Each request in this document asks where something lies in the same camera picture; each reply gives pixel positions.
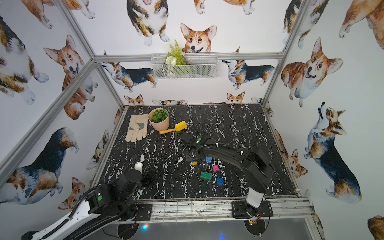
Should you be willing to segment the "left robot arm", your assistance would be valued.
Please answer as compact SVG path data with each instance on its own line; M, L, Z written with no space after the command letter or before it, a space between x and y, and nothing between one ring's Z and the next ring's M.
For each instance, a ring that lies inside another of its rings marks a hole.
M146 221L151 218L152 205L135 204L134 194L149 186L156 169L144 173L130 169L118 179L86 191L72 211L39 232L27 232L23 240L82 240L94 232L120 221Z

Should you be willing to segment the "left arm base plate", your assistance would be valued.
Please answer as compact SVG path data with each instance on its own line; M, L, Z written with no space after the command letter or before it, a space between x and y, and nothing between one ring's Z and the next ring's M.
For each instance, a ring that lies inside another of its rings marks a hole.
M138 204L133 208L133 212L130 214L128 220L130 221L149 221L152 216L153 205L152 204Z

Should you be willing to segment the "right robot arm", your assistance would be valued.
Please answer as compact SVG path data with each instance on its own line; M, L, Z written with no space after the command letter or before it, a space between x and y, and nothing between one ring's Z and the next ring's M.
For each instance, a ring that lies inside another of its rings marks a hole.
M248 183L248 206L258 209L269 187L275 168L269 156L261 149L253 151L224 144L208 136L194 137L183 133L178 142L183 146L186 161L199 161L206 157L216 158L240 169Z

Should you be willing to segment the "green long lego brick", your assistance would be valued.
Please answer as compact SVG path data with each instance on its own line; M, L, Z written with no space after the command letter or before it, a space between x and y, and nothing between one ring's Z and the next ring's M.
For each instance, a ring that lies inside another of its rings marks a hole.
M211 181L212 180L212 174L207 172L201 172L200 178L203 180Z

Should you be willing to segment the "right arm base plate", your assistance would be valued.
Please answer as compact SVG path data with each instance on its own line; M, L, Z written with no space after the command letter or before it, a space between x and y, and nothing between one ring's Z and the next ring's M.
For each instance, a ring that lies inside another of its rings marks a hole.
M231 202L231 216L234 219L251 219L258 217L273 217L271 203L263 200L261 205L256 208L248 204L246 201Z

